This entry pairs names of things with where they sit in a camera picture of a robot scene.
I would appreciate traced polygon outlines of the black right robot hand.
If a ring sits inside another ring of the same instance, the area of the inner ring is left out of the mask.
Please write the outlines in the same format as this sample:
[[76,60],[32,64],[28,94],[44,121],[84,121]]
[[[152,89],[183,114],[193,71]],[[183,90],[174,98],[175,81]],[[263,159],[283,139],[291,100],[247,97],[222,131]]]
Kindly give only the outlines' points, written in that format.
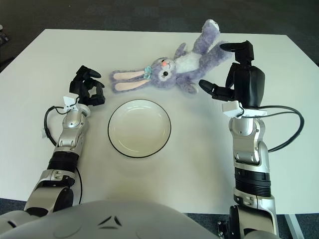
[[265,74],[252,65],[253,45],[246,40],[241,43],[224,43],[220,48],[235,53],[236,60],[229,69],[225,87],[206,80],[200,80],[199,86],[213,99],[225,102],[238,101],[247,108],[259,107],[264,95]]

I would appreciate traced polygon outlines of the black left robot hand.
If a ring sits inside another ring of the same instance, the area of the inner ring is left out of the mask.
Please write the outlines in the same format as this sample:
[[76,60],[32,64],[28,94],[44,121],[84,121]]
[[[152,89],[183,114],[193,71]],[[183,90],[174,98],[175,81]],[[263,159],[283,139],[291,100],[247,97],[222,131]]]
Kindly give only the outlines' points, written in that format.
[[87,106],[98,106],[105,103],[103,94],[105,86],[96,78],[101,78],[101,75],[83,65],[76,72],[76,76],[70,83],[69,92],[78,95],[78,103]]

